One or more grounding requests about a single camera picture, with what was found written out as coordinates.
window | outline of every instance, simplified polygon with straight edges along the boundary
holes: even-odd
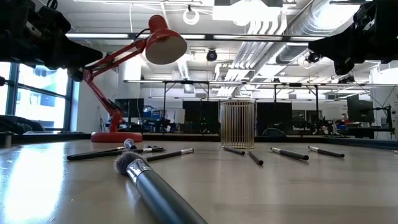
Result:
[[[10,66],[8,62],[0,62],[0,76],[6,80],[10,77]],[[8,85],[0,86],[0,114],[6,114]]]
[[[16,116],[40,123],[44,128],[63,128],[65,99],[18,89]]]
[[[54,71],[40,65],[33,69],[26,65],[20,65],[18,83],[66,95],[67,70],[59,68]]]
[[[10,84],[9,91],[0,90],[8,93],[0,95],[4,101],[0,102],[0,112],[38,122],[46,131],[69,131],[72,80],[67,70],[16,63],[7,63],[6,70],[4,65],[0,63],[0,75],[9,79]]]

lamp arm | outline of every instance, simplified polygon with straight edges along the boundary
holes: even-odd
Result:
[[[114,104],[111,100],[107,99],[105,95],[102,93],[102,91],[94,84],[94,77],[101,75],[102,73],[108,71],[109,69],[112,69],[114,67],[117,67],[121,63],[129,60],[130,58],[143,53],[145,46],[146,46],[146,40],[137,40],[128,46],[123,47],[122,49],[118,50],[117,52],[106,56],[105,58],[99,60],[96,62],[94,65],[91,65],[89,67],[86,67],[84,72],[83,72],[83,79],[87,83],[87,85],[93,90],[94,95],[97,97],[99,102],[104,106],[105,110],[111,115],[111,125],[109,126],[109,132],[116,132],[118,130],[119,124],[123,123],[123,110],[118,107],[116,104]],[[96,70],[100,65],[103,65],[104,63],[110,62],[114,60],[117,56],[127,52],[128,50],[132,48],[136,48],[134,52],[131,52],[130,54],[122,57],[121,59],[111,63],[110,65],[107,65],[103,68],[100,68]]]

lamp shade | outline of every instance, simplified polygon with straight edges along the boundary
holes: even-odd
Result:
[[[175,31],[167,27],[166,21],[160,15],[149,19],[151,35],[146,46],[146,58],[156,65],[175,62],[187,51],[187,43]]]

window frame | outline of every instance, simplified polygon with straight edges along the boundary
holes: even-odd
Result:
[[[59,93],[52,91],[36,88],[26,84],[18,83],[19,79],[19,63],[10,63],[10,76],[9,81],[6,83],[8,85],[7,93],[7,105],[6,105],[6,115],[15,115],[18,88],[30,90],[34,93],[41,93],[48,96],[54,96],[65,99],[65,112],[63,118],[63,128],[45,128],[46,131],[70,131],[70,120],[71,120],[71,110],[72,110],[72,93],[73,93],[73,81],[68,77],[67,83],[67,94],[64,96]]]

desk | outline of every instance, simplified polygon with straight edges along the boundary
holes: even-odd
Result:
[[[208,223],[396,223],[398,155],[364,147],[312,144],[346,154],[307,152],[303,143],[256,143],[264,167],[218,142],[137,144],[194,154],[150,165]],[[131,181],[113,171],[114,157],[68,162],[67,154],[120,144],[89,140],[0,149],[0,223],[156,223]],[[308,162],[270,152],[308,154]]]

